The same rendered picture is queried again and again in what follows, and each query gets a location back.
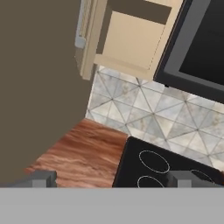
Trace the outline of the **beige open cabinet door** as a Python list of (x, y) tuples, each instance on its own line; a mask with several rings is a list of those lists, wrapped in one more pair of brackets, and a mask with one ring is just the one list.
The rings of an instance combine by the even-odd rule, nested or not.
[(90, 80), (95, 63), (102, 23), (108, 0), (92, 0), (86, 29), (86, 44), (83, 49), (75, 47), (75, 60), (83, 80)]

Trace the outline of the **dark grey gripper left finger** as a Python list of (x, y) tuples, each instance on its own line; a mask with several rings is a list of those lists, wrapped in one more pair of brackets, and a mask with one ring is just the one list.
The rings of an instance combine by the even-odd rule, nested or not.
[(27, 177), (20, 179), (14, 183), (8, 184), (7, 187), (56, 187), (56, 171), (36, 170), (30, 173)]

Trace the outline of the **beige wall cabinet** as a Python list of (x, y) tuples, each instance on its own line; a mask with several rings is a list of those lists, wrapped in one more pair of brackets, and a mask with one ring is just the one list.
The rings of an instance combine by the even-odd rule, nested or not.
[(108, 0), (94, 63), (151, 81), (184, 0)]

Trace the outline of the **black microwave oven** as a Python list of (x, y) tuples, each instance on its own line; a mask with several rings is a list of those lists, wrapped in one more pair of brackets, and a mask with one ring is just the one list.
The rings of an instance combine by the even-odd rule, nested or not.
[(153, 80), (224, 104), (224, 0), (184, 0)]

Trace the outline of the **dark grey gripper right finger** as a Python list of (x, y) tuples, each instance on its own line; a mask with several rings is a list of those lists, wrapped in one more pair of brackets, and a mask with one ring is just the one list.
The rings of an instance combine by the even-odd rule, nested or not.
[(192, 174), (190, 171), (169, 171), (168, 186), (177, 188), (212, 188), (220, 187), (215, 183), (202, 180)]

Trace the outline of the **black hob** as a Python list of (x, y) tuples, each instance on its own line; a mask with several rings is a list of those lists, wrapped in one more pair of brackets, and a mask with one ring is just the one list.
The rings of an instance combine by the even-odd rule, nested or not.
[(130, 136), (117, 168), (113, 187), (167, 187), (171, 171), (189, 171), (197, 178), (224, 186), (217, 169)]

